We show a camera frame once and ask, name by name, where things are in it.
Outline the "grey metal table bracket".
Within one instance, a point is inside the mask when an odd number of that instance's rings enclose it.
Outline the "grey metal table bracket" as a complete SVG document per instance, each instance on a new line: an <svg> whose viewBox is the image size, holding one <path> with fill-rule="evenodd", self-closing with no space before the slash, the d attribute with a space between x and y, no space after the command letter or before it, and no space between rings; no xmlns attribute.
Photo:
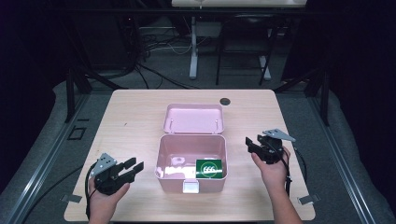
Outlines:
<svg viewBox="0 0 396 224"><path fill-rule="evenodd" d="M74 194L65 194L62 198L62 202L66 203L80 203L82 197Z"/></svg>
<svg viewBox="0 0 396 224"><path fill-rule="evenodd" d="M319 196L317 194L311 194L307 195L304 197L301 197L298 199L299 204L305 205L305 204L314 204L320 200Z"/></svg>

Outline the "pink storage box with lid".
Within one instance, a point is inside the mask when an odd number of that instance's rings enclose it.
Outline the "pink storage box with lid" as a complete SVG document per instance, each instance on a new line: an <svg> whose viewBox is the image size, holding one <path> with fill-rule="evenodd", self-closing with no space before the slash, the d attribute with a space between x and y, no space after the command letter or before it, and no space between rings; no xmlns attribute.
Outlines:
<svg viewBox="0 0 396 224"><path fill-rule="evenodd" d="M217 193L228 175L221 105L170 104L163 123L155 169L163 191ZM197 160L221 160L223 178L197 178Z"/></svg>

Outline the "black metal stand frame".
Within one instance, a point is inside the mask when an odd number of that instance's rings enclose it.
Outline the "black metal stand frame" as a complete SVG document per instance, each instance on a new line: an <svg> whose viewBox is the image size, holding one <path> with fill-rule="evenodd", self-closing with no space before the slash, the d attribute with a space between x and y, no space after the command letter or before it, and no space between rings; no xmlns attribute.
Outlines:
<svg viewBox="0 0 396 224"><path fill-rule="evenodd" d="M71 67L66 75L65 80L67 102L67 114L65 122L69 122L76 113L75 88L78 88L82 94L90 94L92 92L92 85L88 81L89 77L99 81L113 91L124 90L124 87L115 84L114 82L100 76L98 73L88 68L83 66Z"/></svg>
<svg viewBox="0 0 396 224"><path fill-rule="evenodd" d="M330 74L324 68L315 68L306 74L293 78L287 81L285 84L275 89L275 93L281 93L286 91L298 83L307 80L307 85L304 88L304 95L306 97L316 97L318 92L320 92L319 101L319 117L323 123L328 126L328 105L329 105L329 95L330 95Z"/></svg>

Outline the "person's left hand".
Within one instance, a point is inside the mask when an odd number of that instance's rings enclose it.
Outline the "person's left hand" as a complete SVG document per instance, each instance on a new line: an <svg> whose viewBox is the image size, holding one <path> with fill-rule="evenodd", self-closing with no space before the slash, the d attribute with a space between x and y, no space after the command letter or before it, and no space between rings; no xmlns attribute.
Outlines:
<svg viewBox="0 0 396 224"><path fill-rule="evenodd" d="M98 192L94 185L94 179L89 179L89 205L90 216L93 214L101 214L113 217L118 202L128 192L130 184L124 184L118 191L112 195L105 195Z"/></svg>

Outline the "white desk leg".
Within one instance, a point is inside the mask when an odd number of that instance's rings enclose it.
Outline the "white desk leg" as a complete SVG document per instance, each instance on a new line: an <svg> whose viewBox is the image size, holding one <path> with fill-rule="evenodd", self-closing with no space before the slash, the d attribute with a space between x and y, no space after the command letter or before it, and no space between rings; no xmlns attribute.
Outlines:
<svg viewBox="0 0 396 224"><path fill-rule="evenodd" d="M198 49L197 49L197 34L196 34L196 19L191 18L191 64L190 64L190 79L197 78L198 71Z"/></svg>

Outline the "black chair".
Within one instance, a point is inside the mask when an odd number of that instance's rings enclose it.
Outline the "black chair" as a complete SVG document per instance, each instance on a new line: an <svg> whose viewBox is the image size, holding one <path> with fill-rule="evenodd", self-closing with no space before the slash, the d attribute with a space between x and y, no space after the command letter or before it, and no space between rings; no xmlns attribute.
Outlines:
<svg viewBox="0 0 396 224"><path fill-rule="evenodd" d="M216 84L221 71L259 70L261 85L275 47L276 36L283 21L275 16L238 15L227 19L220 27L216 46Z"/></svg>

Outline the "green card packet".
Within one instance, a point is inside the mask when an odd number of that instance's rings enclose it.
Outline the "green card packet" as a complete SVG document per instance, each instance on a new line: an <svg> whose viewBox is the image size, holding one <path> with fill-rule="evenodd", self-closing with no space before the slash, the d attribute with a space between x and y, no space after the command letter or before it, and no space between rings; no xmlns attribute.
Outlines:
<svg viewBox="0 0 396 224"><path fill-rule="evenodd" d="M223 169L221 160L197 160L196 161L197 178L223 178Z"/></svg>

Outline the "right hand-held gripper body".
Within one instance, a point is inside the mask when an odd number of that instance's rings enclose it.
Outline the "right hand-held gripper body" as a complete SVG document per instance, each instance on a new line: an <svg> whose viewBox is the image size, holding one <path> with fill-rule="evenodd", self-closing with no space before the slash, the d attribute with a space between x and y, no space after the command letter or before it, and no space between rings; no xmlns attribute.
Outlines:
<svg viewBox="0 0 396 224"><path fill-rule="evenodd" d="M263 131L262 135L257 136L260 143L256 149L256 154L262 161L274 164L283 158L284 148L282 141L295 142L296 139L279 129Z"/></svg>

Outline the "person's right hand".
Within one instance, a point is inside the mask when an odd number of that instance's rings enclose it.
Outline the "person's right hand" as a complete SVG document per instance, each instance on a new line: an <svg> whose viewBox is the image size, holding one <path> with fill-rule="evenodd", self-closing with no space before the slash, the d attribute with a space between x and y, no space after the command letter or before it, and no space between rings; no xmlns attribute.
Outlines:
<svg viewBox="0 0 396 224"><path fill-rule="evenodd" d="M273 164L267 164L262 161L255 153L251 153L256 166L259 168L262 181L269 194L281 193L288 195L286 192L287 168L284 164L289 164L290 152L284 147L283 160Z"/></svg>

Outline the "aluminium floor rail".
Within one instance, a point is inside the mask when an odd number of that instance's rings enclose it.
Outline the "aluminium floor rail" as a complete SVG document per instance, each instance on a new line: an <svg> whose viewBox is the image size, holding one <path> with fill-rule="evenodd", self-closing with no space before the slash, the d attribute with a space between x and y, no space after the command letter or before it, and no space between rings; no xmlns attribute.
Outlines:
<svg viewBox="0 0 396 224"><path fill-rule="evenodd" d="M361 220L361 224L377 224L366 200L364 199L360 187L358 186L347 165L347 161L345 160L341 148L339 147L334 135L332 134L330 127L325 124L319 114L318 101L315 98L308 97L307 102L309 103L312 111L314 112L320 129L324 132L327 142L330 145L332 160L335 163L336 169L342 178L350 201L352 201L357 215Z"/></svg>
<svg viewBox="0 0 396 224"><path fill-rule="evenodd" d="M77 102L73 105L75 111L69 119L66 118L66 99L56 100L43 130L23 160L21 167L0 196L0 204L9 206L5 224L22 224L22 220L34 203L37 193L42 188L50 169L61 152L61 145L72 130L76 115L88 99L89 95L86 94L78 97Z"/></svg>

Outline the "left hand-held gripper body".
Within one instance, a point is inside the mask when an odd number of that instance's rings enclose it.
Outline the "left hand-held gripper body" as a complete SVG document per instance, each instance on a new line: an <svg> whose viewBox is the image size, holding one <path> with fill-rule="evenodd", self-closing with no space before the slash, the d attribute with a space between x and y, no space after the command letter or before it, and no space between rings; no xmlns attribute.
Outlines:
<svg viewBox="0 0 396 224"><path fill-rule="evenodd" d="M121 168L114 158L107 153L103 153L90 170L90 177L94 179L96 190L105 194L112 195L124 184L126 173L131 170Z"/></svg>

